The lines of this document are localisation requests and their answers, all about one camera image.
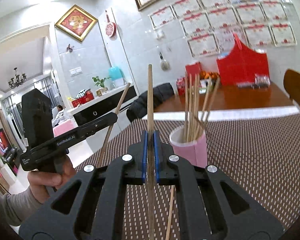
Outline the grey sleeve forearm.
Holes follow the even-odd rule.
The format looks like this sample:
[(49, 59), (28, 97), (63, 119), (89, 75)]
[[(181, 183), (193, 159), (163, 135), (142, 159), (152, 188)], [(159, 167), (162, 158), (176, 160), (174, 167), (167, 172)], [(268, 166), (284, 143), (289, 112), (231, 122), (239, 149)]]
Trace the grey sleeve forearm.
[(19, 226), (41, 206), (42, 204), (36, 200), (30, 188), (19, 194), (0, 192), (0, 220), (4, 224)]

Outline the person's left hand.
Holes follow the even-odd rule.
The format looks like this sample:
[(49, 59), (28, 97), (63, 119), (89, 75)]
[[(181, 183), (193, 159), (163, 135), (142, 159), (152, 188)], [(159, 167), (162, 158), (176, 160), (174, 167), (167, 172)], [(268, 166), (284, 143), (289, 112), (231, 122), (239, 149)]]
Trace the person's left hand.
[(34, 198), (40, 204), (43, 204), (50, 197), (46, 187), (54, 187), (55, 189), (60, 189), (75, 174), (76, 170), (74, 169), (70, 158), (66, 155), (63, 161), (62, 174), (31, 171), (28, 173), (27, 178), (30, 184), (30, 190)]

